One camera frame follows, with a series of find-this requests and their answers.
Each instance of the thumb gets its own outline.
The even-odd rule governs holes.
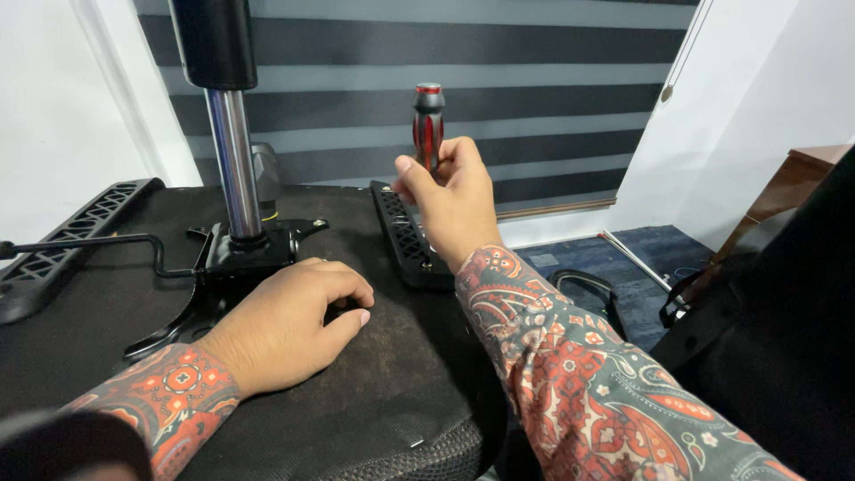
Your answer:
[[[370,318],[371,313],[365,309],[354,309],[338,316],[321,329],[321,345],[327,355],[325,358],[333,362]]]
[[[439,188],[430,173],[412,157],[402,155],[396,158],[395,169],[398,170],[398,179],[413,193],[419,205],[428,194]]]

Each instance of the floor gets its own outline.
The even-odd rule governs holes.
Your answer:
[[[674,226],[612,234],[653,271],[667,275],[670,285],[702,268],[713,253]],[[606,240],[569,240],[517,249],[516,253],[544,277],[554,270],[576,269],[610,282],[618,296],[617,308],[627,337],[638,347],[649,351],[664,335],[658,313],[665,302],[665,291]],[[562,292],[579,307],[592,312],[603,310],[602,300],[571,282],[562,282]]]

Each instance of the screwdriver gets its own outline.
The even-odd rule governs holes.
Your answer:
[[[442,144],[443,124],[442,108],[445,97],[442,86],[436,83],[422,83],[416,86],[413,108],[413,143],[416,145],[416,161],[436,175],[439,170],[439,145]]]

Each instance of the paisley print sleeve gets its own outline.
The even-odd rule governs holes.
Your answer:
[[[473,252],[457,296],[547,480],[801,479],[510,249]]]
[[[63,409],[102,411],[143,437],[157,481],[175,479],[238,405],[239,389],[220,361],[173,344],[153,353]]]

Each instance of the black strap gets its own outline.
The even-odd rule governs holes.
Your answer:
[[[609,303],[605,306],[605,314],[609,319],[609,324],[611,324],[612,329],[615,330],[618,336],[621,337],[624,341],[627,340],[627,334],[623,330],[623,322],[621,321],[621,315],[617,311],[617,294],[615,294],[615,289],[608,283],[606,280],[601,279],[597,276],[592,276],[587,272],[582,272],[581,270],[575,269],[559,269],[555,272],[552,272],[549,277],[546,278],[550,284],[555,286],[559,291],[561,290],[561,281],[568,278],[580,279],[582,281],[588,282],[598,288],[602,288],[604,291],[609,293]]]
[[[671,303],[677,299],[677,296],[682,294],[687,287],[697,281],[704,272],[706,272],[706,268],[693,272],[690,276],[683,277],[681,280],[677,281],[677,284],[674,284],[674,287],[671,288],[670,292],[668,292],[668,299],[665,301],[662,309],[659,310],[659,320],[662,321],[662,327],[665,329],[671,329],[671,326],[674,325],[674,321],[677,319],[677,312],[686,306],[686,303],[681,303],[671,313],[668,313],[668,306],[670,306]]]

